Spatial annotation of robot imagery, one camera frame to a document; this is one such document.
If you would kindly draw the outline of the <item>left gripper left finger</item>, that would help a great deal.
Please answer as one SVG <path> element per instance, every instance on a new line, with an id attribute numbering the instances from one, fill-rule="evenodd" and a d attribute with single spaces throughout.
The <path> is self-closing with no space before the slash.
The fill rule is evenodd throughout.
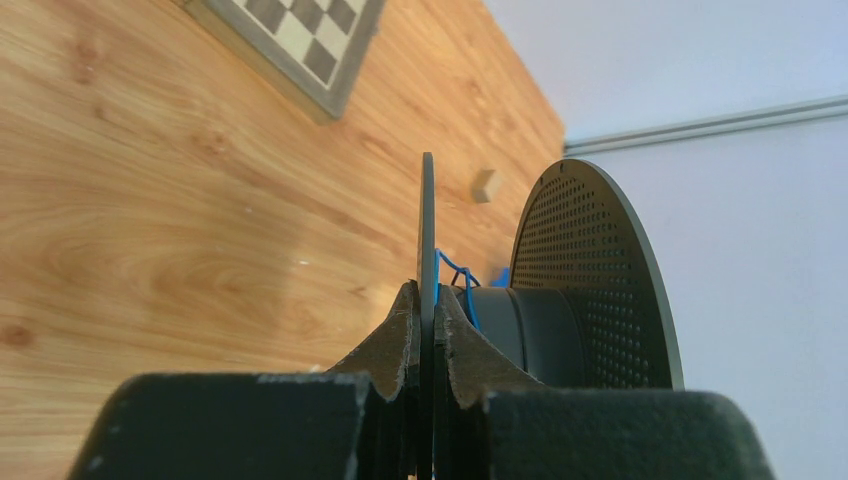
<path id="1" fill-rule="evenodd" d="M 404 479 L 416 468 L 418 288 L 324 372 L 154 372 L 105 402 L 73 479 Z"/>

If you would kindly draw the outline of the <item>dark grey cable spool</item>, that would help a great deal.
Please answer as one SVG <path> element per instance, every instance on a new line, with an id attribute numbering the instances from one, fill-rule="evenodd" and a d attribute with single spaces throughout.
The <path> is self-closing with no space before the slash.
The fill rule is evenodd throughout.
<path id="1" fill-rule="evenodd" d="M 647 234 L 617 183 L 581 160 L 543 172 L 521 214 L 503 287 L 485 287 L 436 245 L 434 159 L 422 157 L 418 233 L 420 343 L 415 474 L 433 465 L 435 315 L 442 287 L 503 356 L 558 389 L 680 390 L 669 300 Z"/>

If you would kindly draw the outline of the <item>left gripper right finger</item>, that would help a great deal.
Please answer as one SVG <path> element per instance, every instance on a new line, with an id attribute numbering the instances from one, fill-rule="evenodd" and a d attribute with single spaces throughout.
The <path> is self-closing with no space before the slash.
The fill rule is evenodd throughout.
<path id="1" fill-rule="evenodd" d="M 503 356 L 442 287 L 435 315 L 439 479 L 770 479 L 728 398 L 546 386 Z"/>

